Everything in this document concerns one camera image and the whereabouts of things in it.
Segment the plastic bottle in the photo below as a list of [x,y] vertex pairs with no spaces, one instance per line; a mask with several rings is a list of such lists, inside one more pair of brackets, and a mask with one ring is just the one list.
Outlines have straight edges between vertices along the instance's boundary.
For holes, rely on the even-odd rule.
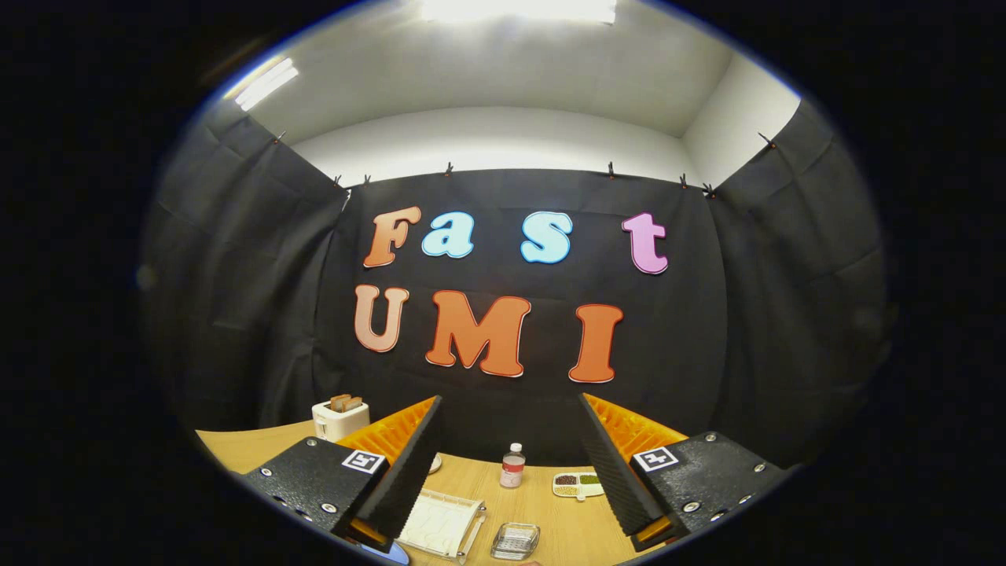
[[521,478],[524,476],[524,462],[527,458],[520,453],[522,446],[519,442],[510,445],[510,451],[503,456],[503,469],[500,471],[500,486],[504,488],[516,488],[520,486]]

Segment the white wall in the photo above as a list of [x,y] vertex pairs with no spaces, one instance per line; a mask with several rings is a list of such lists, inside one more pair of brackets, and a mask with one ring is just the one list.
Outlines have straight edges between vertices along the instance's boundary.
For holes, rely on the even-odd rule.
[[681,140],[585,114],[526,108],[454,108],[341,128],[293,146],[342,186],[473,169],[577,169],[688,182],[698,170]]
[[719,186],[793,118],[800,96],[750,59],[734,53],[726,72],[681,138],[696,179]]

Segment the binder clip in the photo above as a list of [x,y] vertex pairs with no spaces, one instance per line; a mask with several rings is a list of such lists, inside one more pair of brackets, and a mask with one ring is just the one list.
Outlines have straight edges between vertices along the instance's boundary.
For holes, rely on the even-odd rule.
[[762,139],[765,140],[765,143],[769,144],[769,149],[776,149],[776,142],[774,142],[774,141],[770,140],[769,138],[765,137],[762,134],[762,132],[759,132],[758,135],[762,136]]

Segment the bread slice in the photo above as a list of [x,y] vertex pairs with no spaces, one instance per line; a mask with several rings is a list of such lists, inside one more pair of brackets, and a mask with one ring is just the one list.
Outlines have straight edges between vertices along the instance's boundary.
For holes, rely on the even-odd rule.
[[332,401],[329,402],[328,408],[335,411],[336,413],[341,413],[343,410],[342,409],[343,404],[346,401],[349,401],[351,397],[352,396],[349,395],[348,393],[344,393],[342,395],[336,395],[335,397],[332,398]]
[[343,412],[350,411],[350,410],[353,410],[353,409],[359,407],[360,405],[363,405],[363,398],[361,398],[361,397],[353,397],[351,399],[345,400],[345,402],[344,402],[344,404],[342,406],[342,411]]

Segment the white rack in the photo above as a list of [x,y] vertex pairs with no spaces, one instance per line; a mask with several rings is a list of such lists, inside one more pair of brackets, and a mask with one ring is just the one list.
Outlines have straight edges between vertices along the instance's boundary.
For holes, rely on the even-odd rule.
[[423,490],[396,540],[456,564],[464,564],[485,520],[485,502]]

